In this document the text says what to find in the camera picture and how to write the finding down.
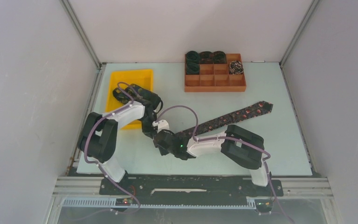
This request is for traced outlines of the white-patterned tie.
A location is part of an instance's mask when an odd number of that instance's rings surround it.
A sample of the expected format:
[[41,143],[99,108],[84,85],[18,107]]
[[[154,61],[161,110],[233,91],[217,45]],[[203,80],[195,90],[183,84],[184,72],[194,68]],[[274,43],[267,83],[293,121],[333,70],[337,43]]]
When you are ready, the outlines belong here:
[[228,65],[228,70],[230,75],[237,75],[237,74],[244,73],[243,64],[239,60],[231,61]]

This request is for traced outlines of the dark floral red-dotted tie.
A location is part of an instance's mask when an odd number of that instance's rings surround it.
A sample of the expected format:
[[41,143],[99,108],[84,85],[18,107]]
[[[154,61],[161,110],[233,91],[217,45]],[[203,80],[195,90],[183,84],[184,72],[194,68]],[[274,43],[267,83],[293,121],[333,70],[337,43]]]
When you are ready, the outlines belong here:
[[259,101],[251,106],[242,108],[234,112],[230,112],[228,114],[201,123],[197,127],[188,128],[184,131],[178,132],[175,134],[175,136],[180,138],[192,137],[194,130],[196,130],[195,135],[204,134],[224,126],[236,124],[247,119],[271,113],[272,109],[272,103],[266,101]]

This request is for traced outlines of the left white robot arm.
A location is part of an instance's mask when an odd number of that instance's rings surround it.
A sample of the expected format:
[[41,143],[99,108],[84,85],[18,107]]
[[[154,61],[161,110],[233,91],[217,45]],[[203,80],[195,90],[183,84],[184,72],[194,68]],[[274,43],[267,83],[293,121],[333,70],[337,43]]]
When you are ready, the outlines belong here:
[[118,130],[139,120],[143,134],[153,139],[157,134],[153,123],[162,106],[163,101],[157,94],[146,92],[129,97],[127,103],[111,112],[91,112],[87,116],[77,147],[83,152],[86,163],[95,164],[112,180],[110,187],[117,194],[124,194],[129,188],[129,182],[124,179],[127,171],[114,156]]

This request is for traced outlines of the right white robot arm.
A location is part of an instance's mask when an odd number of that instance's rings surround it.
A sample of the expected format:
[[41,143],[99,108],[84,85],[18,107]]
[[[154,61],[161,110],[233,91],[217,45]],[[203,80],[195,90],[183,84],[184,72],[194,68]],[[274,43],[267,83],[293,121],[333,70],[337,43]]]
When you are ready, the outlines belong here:
[[206,154],[222,153],[239,166],[248,169],[253,191],[264,195],[271,189],[266,161],[271,155],[264,149],[263,137],[237,125],[215,135],[204,137],[178,137],[166,120],[153,122],[153,142],[162,155],[172,154],[188,160]]

